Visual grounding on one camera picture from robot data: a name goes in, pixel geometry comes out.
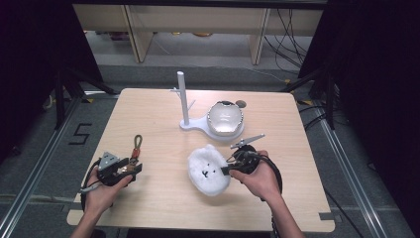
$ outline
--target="white fluffy toy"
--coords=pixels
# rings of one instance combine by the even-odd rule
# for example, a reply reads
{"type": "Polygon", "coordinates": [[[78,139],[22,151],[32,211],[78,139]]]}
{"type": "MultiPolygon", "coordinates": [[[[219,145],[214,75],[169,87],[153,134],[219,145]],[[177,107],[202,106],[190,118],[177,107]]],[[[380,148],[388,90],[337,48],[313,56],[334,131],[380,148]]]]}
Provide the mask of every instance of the white fluffy toy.
{"type": "Polygon", "coordinates": [[[231,181],[221,168],[227,167],[225,158],[212,145],[194,150],[188,158],[188,174],[192,183],[204,194],[215,196],[222,193],[231,181]]]}

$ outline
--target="black cord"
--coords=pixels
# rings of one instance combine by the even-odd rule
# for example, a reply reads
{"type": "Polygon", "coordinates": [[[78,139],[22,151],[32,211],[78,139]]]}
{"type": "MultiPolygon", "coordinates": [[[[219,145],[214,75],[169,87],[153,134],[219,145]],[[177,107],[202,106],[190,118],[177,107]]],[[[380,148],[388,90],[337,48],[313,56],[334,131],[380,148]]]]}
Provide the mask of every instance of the black cord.
{"type": "Polygon", "coordinates": [[[275,223],[274,223],[274,217],[271,217],[271,227],[272,227],[272,233],[274,234],[274,238],[280,238],[280,235],[278,234],[277,226],[275,226],[275,223]]]}
{"type": "Polygon", "coordinates": [[[296,53],[294,50],[291,50],[291,49],[289,49],[289,48],[287,48],[287,47],[285,47],[283,44],[282,44],[282,42],[283,42],[283,40],[284,40],[284,38],[285,38],[285,35],[283,36],[283,38],[281,39],[281,41],[278,39],[278,37],[277,36],[274,36],[274,38],[275,38],[275,40],[285,49],[285,50],[287,50],[288,52],[291,52],[291,53],[296,53]]]}
{"type": "Polygon", "coordinates": [[[304,111],[309,110],[309,109],[314,109],[314,108],[325,108],[325,106],[310,106],[310,107],[306,107],[306,108],[300,109],[299,110],[299,113],[304,112],[304,111]]]}
{"type": "Polygon", "coordinates": [[[271,44],[271,42],[268,40],[268,38],[266,36],[264,36],[266,42],[268,43],[268,45],[271,47],[271,49],[275,52],[275,55],[279,55],[282,58],[284,58],[285,60],[293,63],[295,66],[297,67],[301,67],[300,63],[296,62],[295,60],[293,60],[292,58],[288,57],[287,55],[285,55],[284,53],[282,53],[281,51],[279,51],[278,49],[280,48],[280,46],[278,46],[277,48],[275,46],[273,46],[271,44]]]}
{"type": "Polygon", "coordinates": [[[281,173],[278,167],[275,165],[275,163],[267,156],[260,156],[260,160],[266,162],[269,167],[272,169],[272,171],[275,174],[275,178],[277,180],[278,189],[280,189],[280,193],[283,193],[283,180],[281,178],[281,173]]]}
{"type": "Polygon", "coordinates": [[[299,61],[301,63],[303,63],[303,58],[302,58],[303,54],[300,53],[300,51],[299,51],[298,48],[300,48],[305,53],[306,53],[306,51],[302,47],[300,47],[300,45],[294,39],[293,24],[292,24],[293,10],[292,9],[289,9],[289,22],[287,24],[287,27],[286,27],[286,25],[285,25],[285,23],[284,23],[284,21],[283,21],[283,19],[281,17],[280,11],[278,9],[277,9],[277,14],[278,14],[278,17],[279,17],[279,19],[281,21],[281,24],[283,25],[284,32],[285,32],[285,34],[284,34],[283,39],[281,40],[281,42],[283,42],[284,37],[287,36],[289,38],[289,40],[291,41],[291,43],[293,44],[293,47],[294,47],[294,51],[293,50],[290,50],[290,49],[288,49],[288,50],[291,51],[291,52],[296,53],[297,54],[297,57],[299,58],[299,61]]]}
{"type": "Polygon", "coordinates": [[[307,131],[309,128],[311,128],[312,126],[314,126],[316,123],[320,122],[322,119],[326,118],[325,113],[317,116],[316,118],[314,118],[313,120],[311,120],[310,122],[308,122],[307,124],[304,125],[305,131],[307,131]]]}
{"type": "Polygon", "coordinates": [[[327,193],[327,195],[331,198],[331,200],[333,200],[333,202],[337,205],[337,207],[340,209],[340,211],[343,213],[343,215],[346,217],[346,219],[350,222],[350,224],[353,226],[353,228],[356,230],[356,232],[358,232],[360,237],[364,237],[364,235],[362,234],[362,232],[358,229],[358,227],[355,225],[355,223],[352,221],[352,219],[350,219],[350,217],[347,215],[347,213],[343,210],[343,208],[339,205],[339,203],[337,202],[337,200],[333,197],[333,195],[331,195],[331,193],[327,190],[327,188],[324,187],[324,191],[325,193],[327,193]]]}
{"type": "Polygon", "coordinates": [[[89,186],[93,186],[94,184],[99,183],[99,182],[100,180],[96,180],[95,182],[91,183],[89,186]]]}

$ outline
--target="gray floor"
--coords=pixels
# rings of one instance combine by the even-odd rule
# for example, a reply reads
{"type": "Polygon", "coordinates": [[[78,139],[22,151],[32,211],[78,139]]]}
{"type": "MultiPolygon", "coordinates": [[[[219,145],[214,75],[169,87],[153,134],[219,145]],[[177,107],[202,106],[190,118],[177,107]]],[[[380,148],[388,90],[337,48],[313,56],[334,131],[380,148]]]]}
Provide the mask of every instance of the gray floor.
{"type": "MultiPolygon", "coordinates": [[[[124,87],[171,88],[176,86],[174,73],[182,69],[186,72],[185,79],[189,88],[200,88],[203,82],[206,82],[208,83],[206,88],[210,89],[276,91],[285,85],[287,79],[296,80],[296,74],[283,71],[279,67],[294,73],[298,71],[298,67],[290,62],[277,59],[267,43],[264,44],[260,64],[252,65],[246,36],[212,35],[208,38],[199,38],[186,33],[181,35],[157,33],[146,60],[140,64],[135,62],[129,42],[113,42],[107,35],[98,36],[94,32],[88,32],[86,37],[106,83],[116,89],[124,87]],[[237,84],[224,84],[226,79],[232,79],[237,84]]],[[[277,46],[274,37],[268,38],[277,46]]],[[[311,38],[296,38],[296,40],[303,48],[307,48],[311,38]]],[[[284,52],[298,60],[296,55],[288,51],[284,52]]],[[[309,99],[307,92],[310,84],[295,90],[293,94],[297,100],[309,99]]],[[[116,99],[95,99],[92,103],[81,103],[77,107],[12,237],[68,237],[73,227],[66,224],[66,212],[83,180],[87,165],[115,102],[116,99]],[[73,136],[79,123],[92,124],[91,127],[84,128],[85,133],[89,134],[88,141],[83,146],[70,146],[70,142],[80,139],[73,136]]],[[[298,107],[303,109],[307,106],[299,105],[298,107]]],[[[22,154],[8,158],[0,166],[2,175],[0,177],[0,215],[3,216],[8,211],[14,196],[25,184],[26,178],[49,141],[53,133],[54,116],[54,108],[47,110],[34,124],[32,131],[22,143],[22,154]]],[[[313,109],[304,111],[301,113],[302,123],[306,124],[316,116],[313,109]]],[[[414,237],[380,177],[367,166],[369,159],[363,146],[342,112],[335,113],[335,120],[337,136],[388,237],[414,237]]],[[[318,123],[308,129],[307,137],[325,188],[345,210],[364,237],[374,237],[349,188],[343,169],[337,162],[322,125],[318,123]]],[[[331,197],[329,197],[329,202],[336,218],[336,230],[328,234],[306,233],[306,235],[308,237],[358,237],[355,228],[350,225],[349,220],[331,197]]],[[[107,237],[126,237],[128,232],[124,228],[101,227],[101,229],[107,232],[107,237]]]]}

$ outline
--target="white round device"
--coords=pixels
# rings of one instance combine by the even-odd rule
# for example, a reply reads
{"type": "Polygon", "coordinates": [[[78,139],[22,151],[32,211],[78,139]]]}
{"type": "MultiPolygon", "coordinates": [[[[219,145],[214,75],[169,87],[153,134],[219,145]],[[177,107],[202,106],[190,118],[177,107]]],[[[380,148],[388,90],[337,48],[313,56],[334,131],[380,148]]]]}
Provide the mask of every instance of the white round device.
{"type": "Polygon", "coordinates": [[[217,136],[232,136],[238,133],[244,121],[244,114],[238,105],[219,101],[207,113],[207,124],[217,136]]]}

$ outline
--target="human hand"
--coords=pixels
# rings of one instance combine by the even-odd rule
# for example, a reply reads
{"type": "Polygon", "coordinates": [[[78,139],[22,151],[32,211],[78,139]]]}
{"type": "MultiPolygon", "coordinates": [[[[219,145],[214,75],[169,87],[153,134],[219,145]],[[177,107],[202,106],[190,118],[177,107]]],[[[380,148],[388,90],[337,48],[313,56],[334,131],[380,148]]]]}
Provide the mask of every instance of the human hand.
{"type": "Polygon", "coordinates": [[[97,181],[100,185],[86,194],[84,212],[100,216],[112,205],[117,197],[118,191],[125,187],[132,178],[133,176],[124,177],[113,186],[103,185],[100,181],[98,181],[98,167],[94,167],[90,173],[90,178],[87,184],[91,185],[97,181]]]}
{"type": "MultiPolygon", "coordinates": [[[[268,157],[267,151],[258,151],[258,153],[268,157]]],[[[275,173],[265,161],[260,161],[257,168],[250,175],[237,170],[230,170],[229,174],[243,183],[253,195],[259,198],[270,200],[272,197],[280,195],[275,173]]]]}

